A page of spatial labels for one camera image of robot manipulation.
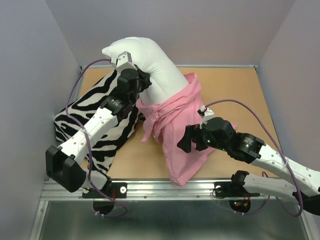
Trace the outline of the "plain pink pillow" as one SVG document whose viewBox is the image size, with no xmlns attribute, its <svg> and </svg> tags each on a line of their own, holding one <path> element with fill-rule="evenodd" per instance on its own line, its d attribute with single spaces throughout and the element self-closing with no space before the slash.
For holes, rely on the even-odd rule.
<svg viewBox="0 0 320 240">
<path fill-rule="evenodd" d="M 204 105 L 200 91 L 201 84 L 195 73 L 185 74 L 188 86 L 163 103 L 145 105 L 138 100 L 136 107 L 145 117 L 143 123 L 146 142 L 150 135 L 162 144 L 166 167 L 173 183 L 183 186 L 205 164 L 208 156 L 215 151 L 209 147 L 202 151 L 192 149 L 190 153 L 177 147 L 187 125 L 199 124 L 202 120 L 197 110 Z"/>
</svg>

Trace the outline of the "white pillow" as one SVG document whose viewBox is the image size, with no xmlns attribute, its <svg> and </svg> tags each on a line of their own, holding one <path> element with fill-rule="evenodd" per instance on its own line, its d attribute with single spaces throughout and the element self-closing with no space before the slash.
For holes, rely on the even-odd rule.
<svg viewBox="0 0 320 240">
<path fill-rule="evenodd" d="M 112 64 L 116 63 L 120 54 L 129 52 L 132 63 L 144 73 L 150 74 L 151 86 L 139 94 L 146 106 L 161 104 L 189 85 L 176 65 L 150 38 L 122 38 L 103 48 L 101 52 L 111 58 Z"/>
</svg>

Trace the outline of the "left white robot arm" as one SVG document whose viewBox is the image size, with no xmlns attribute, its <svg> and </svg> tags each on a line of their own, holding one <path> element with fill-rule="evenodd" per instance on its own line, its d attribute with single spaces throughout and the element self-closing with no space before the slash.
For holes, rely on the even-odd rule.
<svg viewBox="0 0 320 240">
<path fill-rule="evenodd" d="M 92 147 L 132 111 L 139 94 L 150 85 L 150 74 L 138 66 L 124 69 L 115 88 L 99 104 L 96 112 L 70 139 L 45 152 L 46 174 L 73 193 L 80 188 L 93 188 L 100 197 L 111 193 L 110 178 L 103 173 L 83 169 L 85 157 L 92 157 Z"/>
</svg>

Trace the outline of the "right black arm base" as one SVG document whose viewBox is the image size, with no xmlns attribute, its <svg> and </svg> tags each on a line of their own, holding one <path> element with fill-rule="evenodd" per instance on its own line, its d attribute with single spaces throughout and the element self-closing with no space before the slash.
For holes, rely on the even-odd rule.
<svg viewBox="0 0 320 240">
<path fill-rule="evenodd" d="M 215 181 L 210 185 L 209 191 L 216 199 L 224 198 L 242 198 L 242 197 L 259 197 L 258 192 L 249 192 L 244 188 L 245 182 L 236 181 Z"/>
</svg>

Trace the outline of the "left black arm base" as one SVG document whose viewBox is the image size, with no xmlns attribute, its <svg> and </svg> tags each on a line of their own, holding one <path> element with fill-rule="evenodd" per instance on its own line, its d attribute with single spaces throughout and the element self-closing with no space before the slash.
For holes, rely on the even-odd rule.
<svg viewBox="0 0 320 240">
<path fill-rule="evenodd" d="M 109 181 L 100 191 L 113 199 L 125 199 L 127 197 L 128 184 L 124 181 Z M 91 185 L 82 190 L 83 199 L 101 199 L 103 196 Z"/>
</svg>

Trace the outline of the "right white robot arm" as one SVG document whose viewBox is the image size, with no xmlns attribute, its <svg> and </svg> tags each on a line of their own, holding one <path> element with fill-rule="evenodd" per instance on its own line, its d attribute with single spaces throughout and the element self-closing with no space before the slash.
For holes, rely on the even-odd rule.
<svg viewBox="0 0 320 240">
<path fill-rule="evenodd" d="M 229 187 L 233 195 L 265 194 L 297 202 L 303 210 L 320 214 L 320 173 L 281 154 L 262 139 L 236 132 L 231 123 L 214 117 L 207 123 L 188 125 L 177 147 L 186 153 L 214 148 L 229 157 L 276 175 L 266 178 L 238 170 L 232 175 Z"/>
</svg>

